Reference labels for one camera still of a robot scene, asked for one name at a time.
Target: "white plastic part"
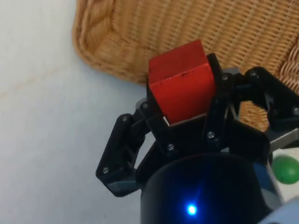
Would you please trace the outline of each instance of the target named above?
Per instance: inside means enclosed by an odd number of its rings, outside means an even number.
[[[298,224],[299,223],[299,197],[296,197],[279,209],[272,212],[259,224]]]

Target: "blue led light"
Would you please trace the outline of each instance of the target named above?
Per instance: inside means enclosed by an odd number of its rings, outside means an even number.
[[[194,216],[197,212],[197,208],[194,205],[189,205],[187,210],[188,210],[188,214],[191,216]]]

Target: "white table surface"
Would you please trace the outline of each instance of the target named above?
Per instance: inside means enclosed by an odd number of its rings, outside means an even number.
[[[113,197],[95,169],[116,118],[145,89],[79,59],[75,7],[0,0],[0,224],[139,223],[140,193]],[[298,184],[280,186],[285,199],[299,195]]]

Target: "woven basket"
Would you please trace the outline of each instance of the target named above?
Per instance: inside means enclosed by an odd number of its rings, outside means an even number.
[[[92,67],[145,83],[148,60],[200,39],[221,66],[263,66],[299,90],[298,0],[78,0],[73,44]],[[260,130],[266,114],[251,103],[242,121]]]

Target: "red cube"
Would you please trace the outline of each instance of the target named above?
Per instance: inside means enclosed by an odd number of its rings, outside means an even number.
[[[170,124],[207,113],[216,86],[201,41],[151,59],[149,88]]]

